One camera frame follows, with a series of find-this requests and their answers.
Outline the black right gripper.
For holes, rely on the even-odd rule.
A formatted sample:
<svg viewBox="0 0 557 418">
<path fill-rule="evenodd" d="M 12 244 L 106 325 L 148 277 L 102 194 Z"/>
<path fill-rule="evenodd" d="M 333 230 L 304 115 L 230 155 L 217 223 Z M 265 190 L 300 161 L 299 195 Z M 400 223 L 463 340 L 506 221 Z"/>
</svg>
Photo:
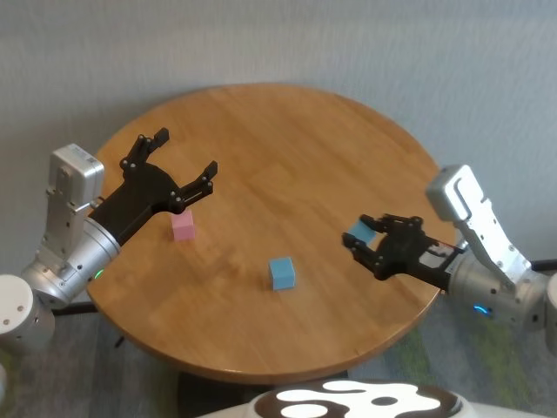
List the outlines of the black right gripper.
<svg viewBox="0 0 557 418">
<path fill-rule="evenodd" d="M 376 233 L 384 234 L 376 250 L 350 233 L 342 233 L 342 244 L 377 280 L 406 274 L 438 289 L 448 289 L 451 274 L 447 268 L 461 255 L 461 250 L 427 236 L 422 218 L 390 214 L 374 218 L 362 214 L 359 220 Z"/>
</svg>

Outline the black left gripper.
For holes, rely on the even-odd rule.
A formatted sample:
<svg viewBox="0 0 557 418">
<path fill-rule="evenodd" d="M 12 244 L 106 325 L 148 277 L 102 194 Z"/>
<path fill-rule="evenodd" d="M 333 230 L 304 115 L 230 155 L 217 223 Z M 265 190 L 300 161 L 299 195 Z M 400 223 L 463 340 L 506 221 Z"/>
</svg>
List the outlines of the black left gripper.
<svg viewBox="0 0 557 418">
<path fill-rule="evenodd" d="M 120 161 L 123 183 L 94 209 L 89 218 L 123 246 L 159 212 L 180 214 L 213 193 L 218 163 L 212 161 L 191 183 L 178 189 L 171 176 L 147 159 L 170 139 L 163 127 L 153 137 L 139 134 L 128 154 Z"/>
</svg>

